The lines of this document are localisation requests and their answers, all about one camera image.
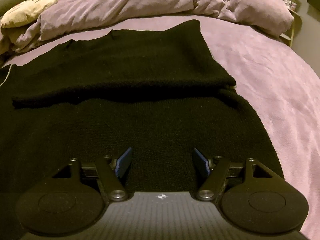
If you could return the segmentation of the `black knit sweater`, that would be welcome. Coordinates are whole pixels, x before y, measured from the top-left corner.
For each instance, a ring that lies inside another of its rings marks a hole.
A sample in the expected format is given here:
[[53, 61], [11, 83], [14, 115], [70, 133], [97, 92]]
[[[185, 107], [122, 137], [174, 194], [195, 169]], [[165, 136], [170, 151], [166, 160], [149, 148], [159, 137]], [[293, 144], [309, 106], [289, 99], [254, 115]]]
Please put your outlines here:
[[195, 150], [234, 162], [257, 158], [282, 176], [276, 151], [235, 79], [210, 51], [204, 22], [163, 31], [111, 30], [69, 40], [1, 69], [1, 239], [23, 235], [18, 197], [71, 158], [133, 149], [122, 184], [194, 191]]

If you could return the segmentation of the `wooden bedside shelf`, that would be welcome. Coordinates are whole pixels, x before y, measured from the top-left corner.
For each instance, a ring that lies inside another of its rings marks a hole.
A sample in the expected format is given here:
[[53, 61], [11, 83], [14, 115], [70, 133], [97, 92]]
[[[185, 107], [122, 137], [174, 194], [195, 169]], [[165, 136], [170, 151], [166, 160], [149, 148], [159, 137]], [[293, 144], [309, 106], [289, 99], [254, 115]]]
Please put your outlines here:
[[296, 35], [296, 32], [299, 32], [302, 26], [302, 17], [296, 13], [295, 11], [289, 9], [289, 12], [294, 17], [294, 20], [291, 24], [291, 27], [289, 30], [285, 31], [285, 33], [282, 33], [280, 36], [280, 39], [288, 45], [290, 48], [293, 46], [293, 41]]

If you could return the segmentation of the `cream face plush cushion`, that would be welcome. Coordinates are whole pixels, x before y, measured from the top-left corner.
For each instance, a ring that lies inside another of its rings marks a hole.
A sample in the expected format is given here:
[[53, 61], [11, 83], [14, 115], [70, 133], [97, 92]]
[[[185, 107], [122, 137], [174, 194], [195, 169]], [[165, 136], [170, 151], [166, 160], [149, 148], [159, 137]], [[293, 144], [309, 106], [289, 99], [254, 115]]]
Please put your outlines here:
[[26, 0], [8, 10], [1, 19], [4, 29], [18, 28], [37, 20], [46, 9], [58, 0]]

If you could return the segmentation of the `purple rumpled duvet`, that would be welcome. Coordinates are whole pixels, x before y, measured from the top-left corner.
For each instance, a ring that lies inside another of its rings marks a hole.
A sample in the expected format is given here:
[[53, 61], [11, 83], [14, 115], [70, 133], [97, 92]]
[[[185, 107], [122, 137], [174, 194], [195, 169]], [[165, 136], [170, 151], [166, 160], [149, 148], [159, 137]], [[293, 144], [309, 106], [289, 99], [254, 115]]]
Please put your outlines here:
[[129, 18], [181, 12], [254, 25], [275, 37], [294, 20], [282, 0], [57, 0], [31, 25], [1, 29], [1, 53], [25, 53], [58, 36]]

